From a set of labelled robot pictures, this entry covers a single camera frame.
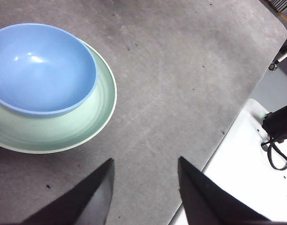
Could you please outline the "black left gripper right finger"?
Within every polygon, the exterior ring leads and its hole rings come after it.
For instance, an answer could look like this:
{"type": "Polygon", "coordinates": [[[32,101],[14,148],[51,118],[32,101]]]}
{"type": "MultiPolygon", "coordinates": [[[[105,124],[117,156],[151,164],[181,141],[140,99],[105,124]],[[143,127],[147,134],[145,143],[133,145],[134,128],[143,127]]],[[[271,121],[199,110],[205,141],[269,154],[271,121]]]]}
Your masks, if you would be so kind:
{"type": "Polygon", "coordinates": [[[190,225],[270,225],[272,222],[217,186],[184,157],[179,191],[190,225]]]}

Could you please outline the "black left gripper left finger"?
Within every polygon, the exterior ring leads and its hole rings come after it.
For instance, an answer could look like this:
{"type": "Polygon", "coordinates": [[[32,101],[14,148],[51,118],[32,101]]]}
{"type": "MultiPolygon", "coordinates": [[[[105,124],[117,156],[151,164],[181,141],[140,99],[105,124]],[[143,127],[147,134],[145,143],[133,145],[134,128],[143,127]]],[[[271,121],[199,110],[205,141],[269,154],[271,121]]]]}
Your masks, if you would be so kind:
{"type": "Polygon", "coordinates": [[[104,225],[109,213],[114,183],[114,160],[100,167],[22,225],[104,225]]]}

